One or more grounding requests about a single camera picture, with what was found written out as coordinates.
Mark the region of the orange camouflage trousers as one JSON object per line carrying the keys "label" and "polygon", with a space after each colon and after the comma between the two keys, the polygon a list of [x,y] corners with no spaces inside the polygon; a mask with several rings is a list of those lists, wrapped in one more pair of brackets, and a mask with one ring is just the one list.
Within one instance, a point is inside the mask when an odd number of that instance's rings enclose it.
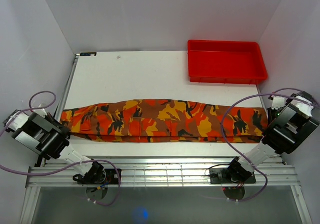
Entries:
{"label": "orange camouflage trousers", "polygon": [[65,109],[60,123],[73,136],[99,142],[258,143],[268,117],[259,107],[137,99]]}

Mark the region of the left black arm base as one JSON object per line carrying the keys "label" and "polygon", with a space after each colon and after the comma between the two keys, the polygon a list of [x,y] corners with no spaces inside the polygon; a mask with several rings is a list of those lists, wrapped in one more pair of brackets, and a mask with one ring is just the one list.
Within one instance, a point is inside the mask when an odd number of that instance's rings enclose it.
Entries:
{"label": "left black arm base", "polygon": [[121,178],[122,170],[111,168],[105,168],[104,170],[98,170],[96,173],[86,173],[84,176],[76,174],[73,176],[73,181],[77,184],[118,184],[119,178]]}

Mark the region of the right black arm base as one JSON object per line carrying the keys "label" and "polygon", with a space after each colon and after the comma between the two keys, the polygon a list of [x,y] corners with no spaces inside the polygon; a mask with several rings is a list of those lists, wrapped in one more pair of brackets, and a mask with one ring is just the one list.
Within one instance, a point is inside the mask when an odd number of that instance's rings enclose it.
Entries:
{"label": "right black arm base", "polygon": [[253,173],[241,175],[228,168],[211,168],[209,171],[211,184],[254,184],[256,178]]}

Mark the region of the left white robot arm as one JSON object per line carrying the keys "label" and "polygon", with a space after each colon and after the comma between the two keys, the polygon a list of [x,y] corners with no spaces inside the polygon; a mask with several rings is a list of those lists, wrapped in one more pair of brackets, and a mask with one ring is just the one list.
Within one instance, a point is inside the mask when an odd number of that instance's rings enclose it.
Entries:
{"label": "left white robot arm", "polygon": [[27,115],[15,110],[3,124],[5,131],[11,133],[13,139],[40,157],[71,164],[77,172],[72,179],[78,184],[102,184],[106,180],[104,167],[78,153],[69,141],[70,130],[49,113],[38,114],[34,111]]}

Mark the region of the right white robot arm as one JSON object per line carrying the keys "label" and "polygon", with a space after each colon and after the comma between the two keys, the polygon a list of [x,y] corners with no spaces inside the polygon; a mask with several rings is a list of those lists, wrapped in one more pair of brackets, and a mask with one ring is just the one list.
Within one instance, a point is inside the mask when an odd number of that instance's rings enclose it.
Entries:
{"label": "right white robot arm", "polygon": [[311,113],[320,105],[305,91],[290,96],[274,91],[269,99],[272,103],[268,108],[268,126],[256,147],[229,164],[225,177],[231,182],[245,183],[269,157],[294,152],[320,124]]}

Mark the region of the red plastic bin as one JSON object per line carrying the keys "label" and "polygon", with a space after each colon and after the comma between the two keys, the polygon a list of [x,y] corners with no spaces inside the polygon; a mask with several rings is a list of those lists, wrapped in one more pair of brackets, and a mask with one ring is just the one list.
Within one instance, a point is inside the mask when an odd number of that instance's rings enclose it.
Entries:
{"label": "red plastic bin", "polygon": [[268,78],[257,42],[188,40],[191,82],[254,84]]}

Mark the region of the small label sticker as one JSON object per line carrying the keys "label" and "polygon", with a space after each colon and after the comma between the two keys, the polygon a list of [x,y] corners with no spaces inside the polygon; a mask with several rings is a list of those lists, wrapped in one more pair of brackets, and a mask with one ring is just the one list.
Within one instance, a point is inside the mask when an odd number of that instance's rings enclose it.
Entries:
{"label": "small label sticker", "polygon": [[91,57],[91,56],[96,56],[97,53],[96,52],[81,52],[79,55],[82,57]]}

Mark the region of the aluminium frame rail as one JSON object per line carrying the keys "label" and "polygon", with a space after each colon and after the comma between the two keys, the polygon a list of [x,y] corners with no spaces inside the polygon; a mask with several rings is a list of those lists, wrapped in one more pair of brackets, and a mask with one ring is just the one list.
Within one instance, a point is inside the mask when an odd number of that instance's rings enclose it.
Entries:
{"label": "aluminium frame rail", "polygon": [[[231,158],[111,158],[104,164],[106,168],[116,166],[122,171],[123,187],[186,187],[209,186],[210,166],[225,167]],[[42,172],[51,172],[64,167],[59,160],[50,160],[41,167],[30,168],[31,177],[27,178],[27,187],[76,187],[72,180],[75,170],[68,168],[54,175],[40,176]],[[295,168],[285,165],[280,157],[271,157],[258,166],[255,172],[255,186],[262,186],[265,180],[269,186],[299,185]]]}

